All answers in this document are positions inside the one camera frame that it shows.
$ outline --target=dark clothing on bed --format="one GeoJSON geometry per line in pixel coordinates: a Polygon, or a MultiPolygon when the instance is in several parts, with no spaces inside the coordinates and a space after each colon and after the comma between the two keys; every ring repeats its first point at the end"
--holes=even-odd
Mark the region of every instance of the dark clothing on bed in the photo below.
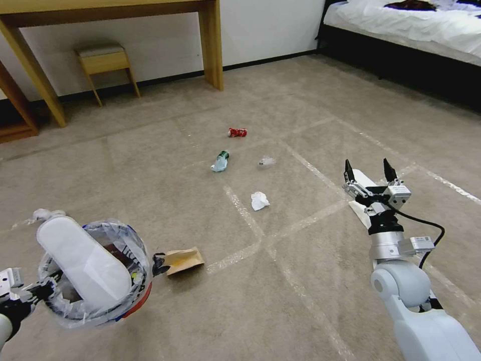
{"type": "Polygon", "coordinates": [[[471,4],[481,8],[481,0],[457,0],[459,4],[471,4]]]}
{"type": "Polygon", "coordinates": [[[436,7],[433,4],[421,0],[405,0],[400,3],[387,4],[384,7],[398,10],[436,11],[436,7]]]}

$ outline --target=white wall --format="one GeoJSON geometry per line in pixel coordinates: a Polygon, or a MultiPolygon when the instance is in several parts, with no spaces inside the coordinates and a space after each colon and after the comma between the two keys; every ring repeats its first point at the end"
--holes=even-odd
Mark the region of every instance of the white wall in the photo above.
{"type": "MultiPolygon", "coordinates": [[[[223,64],[298,53],[316,47],[324,0],[220,0],[223,64]]],[[[22,29],[59,95],[89,90],[74,49],[114,40],[126,49],[137,81],[202,70],[197,14],[109,20],[22,29]]],[[[33,84],[0,35],[0,59],[30,100],[33,84]]],[[[97,76],[98,87],[127,82],[125,74],[97,76]]]]}

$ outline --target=bed frame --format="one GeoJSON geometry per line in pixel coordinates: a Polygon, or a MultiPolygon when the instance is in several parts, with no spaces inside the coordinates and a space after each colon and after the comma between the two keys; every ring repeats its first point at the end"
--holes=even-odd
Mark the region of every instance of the bed frame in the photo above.
{"type": "Polygon", "coordinates": [[[473,91],[481,85],[481,67],[324,24],[328,7],[342,1],[324,4],[318,53],[364,68],[379,79],[390,78],[481,110],[481,97],[473,91]]]}

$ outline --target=white bed sheet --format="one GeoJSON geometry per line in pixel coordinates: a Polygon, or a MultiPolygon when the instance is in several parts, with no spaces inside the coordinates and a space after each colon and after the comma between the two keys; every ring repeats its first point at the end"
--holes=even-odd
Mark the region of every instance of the white bed sheet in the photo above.
{"type": "Polygon", "coordinates": [[[481,9],[446,2],[437,4],[435,12],[384,7],[393,1],[335,3],[329,6],[324,23],[481,66],[481,19],[476,18],[481,9]],[[451,10],[456,7],[463,10],[451,10]]]}

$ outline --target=wooden desk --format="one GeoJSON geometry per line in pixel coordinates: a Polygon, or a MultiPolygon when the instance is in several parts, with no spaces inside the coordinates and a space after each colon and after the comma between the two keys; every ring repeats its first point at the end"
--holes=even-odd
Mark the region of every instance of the wooden desk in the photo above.
{"type": "Polygon", "coordinates": [[[223,90],[219,0],[0,0],[0,31],[64,127],[63,108],[20,28],[193,12],[199,15],[205,78],[223,90]]]}

